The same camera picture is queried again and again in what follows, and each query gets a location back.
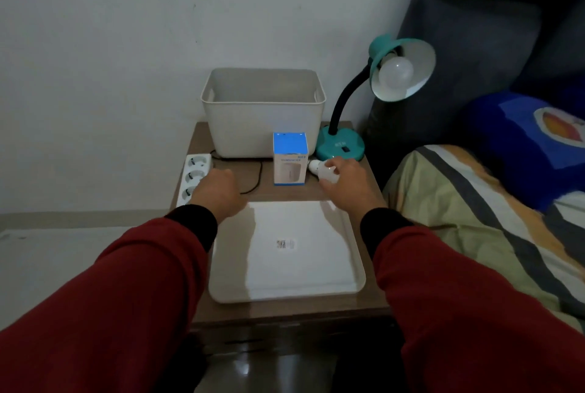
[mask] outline light bulb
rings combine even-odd
[[[380,68],[380,85],[403,90],[408,88],[414,75],[413,63],[406,57],[391,57]]]

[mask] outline desk lamp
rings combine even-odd
[[[420,90],[435,69],[435,49],[419,39],[393,39],[389,34],[376,37],[370,44],[367,66],[345,87],[331,116],[331,123],[321,128],[315,153],[325,161],[335,156],[361,160],[364,141],[358,133],[339,128],[343,107],[355,90],[367,79],[381,101],[396,102]]]

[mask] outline white power strip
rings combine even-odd
[[[212,166],[211,154],[189,154],[186,157],[183,174],[181,174],[179,197],[177,197],[178,207],[191,200],[193,190],[199,185],[201,179],[209,174]]]

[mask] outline tabletop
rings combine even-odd
[[[342,122],[340,126],[351,127],[351,123]],[[210,153],[214,149],[214,142],[209,132],[207,122],[198,122],[195,126],[191,142],[186,154]],[[263,172],[259,187],[246,195],[251,202],[263,202],[273,200],[327,200],[318,179],[307,171],[304,185],[275,186],[273,183],[273,163],[271,159],[262,160]],[[361,162],[368,173],[370,185],[376,191],[380,191],[371,171],[367,158]],[[258,180],[260,162],[255,159],[245,160],[214,160],[214,167],[219,169],[231,169],[238,180],[240,191],[248,191],[254,187]],[[179,194],[179,185],[183,171],[183,163],[177,164],[179,180],[172,198],[172,207],[176,206]],[[291,298],[278,301],[256,301],[247,303],[220,304],[209,296],[205,289],[197,306],[197,312],[193,319],[192,328],[217,326],[220,324],[247,323],[253,324],[262,320],[291,321],[303,319],[317,319],[329,317],[347,316],[386,316],[391,311],[385,300],[384,292],[376,285],[374,268],[364,245],[358,222],[352,220],[353,232],[357,246],[362,257],[364,270],[366,271],[366,285],[355,294],[315,296],[310,298]]]

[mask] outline lamp shade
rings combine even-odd
[[[435,49],[419,39],[376,37],[369,49],[370,87],[381,101],[406,99],[420,90],[436,64]]]

